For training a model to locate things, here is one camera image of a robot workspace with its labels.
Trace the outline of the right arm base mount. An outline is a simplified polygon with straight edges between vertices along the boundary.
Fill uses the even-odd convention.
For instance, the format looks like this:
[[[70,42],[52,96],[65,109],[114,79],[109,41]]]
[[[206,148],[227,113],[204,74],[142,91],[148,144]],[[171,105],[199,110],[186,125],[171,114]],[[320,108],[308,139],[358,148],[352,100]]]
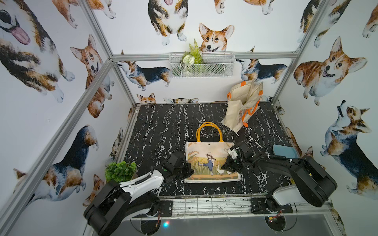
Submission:
[[[252,214],[293,213],[293,209],[290,204],[281,206],[274,199],[259,197],[259,198],[251,198],[251,213]]]

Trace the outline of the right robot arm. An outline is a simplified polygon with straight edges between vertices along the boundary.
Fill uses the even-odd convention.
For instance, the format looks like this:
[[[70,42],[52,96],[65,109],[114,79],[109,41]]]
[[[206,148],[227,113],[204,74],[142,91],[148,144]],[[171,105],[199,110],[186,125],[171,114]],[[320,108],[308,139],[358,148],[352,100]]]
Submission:
[[[338,187],[336,181],[310,156],[286,158],[255,153],[242,142],[231,147],[227,153],[222,170],[240,173],[257,168],[293,179],[293,184],[278,187],[266,195],[266,204],[273,207],[292,203],[321,207]]]

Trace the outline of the cream bag yellow handles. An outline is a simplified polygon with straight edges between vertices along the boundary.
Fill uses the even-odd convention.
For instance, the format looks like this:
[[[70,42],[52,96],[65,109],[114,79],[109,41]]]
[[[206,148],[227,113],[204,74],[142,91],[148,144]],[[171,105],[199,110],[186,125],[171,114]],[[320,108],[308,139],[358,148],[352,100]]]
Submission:
[[[204,127],[215,128],[219,133],[218,142],[203,142],[200,140],[200,132]],[[241,175],[235,171],[223,170],[233,143],[223,141],[222,132],[217,125],[211,122],[203,123],[196,131],[196,141],[186,142],[186,161],[194,171],[185,183],[227,183],[238,182]]]

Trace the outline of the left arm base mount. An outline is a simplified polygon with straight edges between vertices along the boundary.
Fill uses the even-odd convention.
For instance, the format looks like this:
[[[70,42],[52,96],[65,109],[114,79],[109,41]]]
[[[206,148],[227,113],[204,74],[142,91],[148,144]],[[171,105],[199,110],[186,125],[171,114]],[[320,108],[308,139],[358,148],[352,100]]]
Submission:
[[[163,200],[159,203],[154,204],[154,206],[145,214],[139,214],[133,218],[157,218],[160,217],[171,217],[173,212],[173,201]]]

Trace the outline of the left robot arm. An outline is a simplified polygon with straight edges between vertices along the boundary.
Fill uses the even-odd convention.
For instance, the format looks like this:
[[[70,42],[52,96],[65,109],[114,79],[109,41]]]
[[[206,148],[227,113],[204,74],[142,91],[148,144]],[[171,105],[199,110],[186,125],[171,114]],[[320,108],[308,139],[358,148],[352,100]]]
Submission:
[[[159,198],[153,193],[168,183],[191,177],[194,170],[185,154],[177,151],[134,180],[108,182],[84,211],[89,226],[99,236],[110,236],[127,219],[159,213]]]

